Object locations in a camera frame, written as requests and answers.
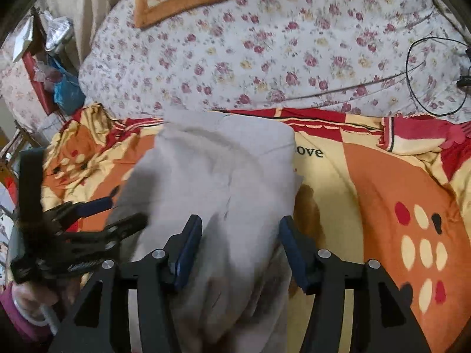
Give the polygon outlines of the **person's left hand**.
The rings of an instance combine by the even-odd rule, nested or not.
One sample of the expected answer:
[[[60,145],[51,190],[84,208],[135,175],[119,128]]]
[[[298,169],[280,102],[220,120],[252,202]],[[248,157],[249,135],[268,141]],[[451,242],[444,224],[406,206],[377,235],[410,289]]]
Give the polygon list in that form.
[[[66,309],[76,300],[81,289],[81,279],[60,281],[58,289],[48,289],[34,282],[12,283],[11,296],[15,307],[27,320],[43,321],[42,307],[53,307],[60,303]]]

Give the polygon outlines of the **maroon left sleeve forearm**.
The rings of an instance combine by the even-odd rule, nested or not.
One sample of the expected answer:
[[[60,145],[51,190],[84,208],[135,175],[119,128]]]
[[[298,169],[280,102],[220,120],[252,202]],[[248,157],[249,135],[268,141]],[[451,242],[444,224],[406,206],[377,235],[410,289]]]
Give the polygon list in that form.
[[[1,293],[1,322],[6,329],[11,329],[26,343],[38,343],[52,336],[44,319],[34,319],[19,306],[18,301],[14,299],[12,282]]]

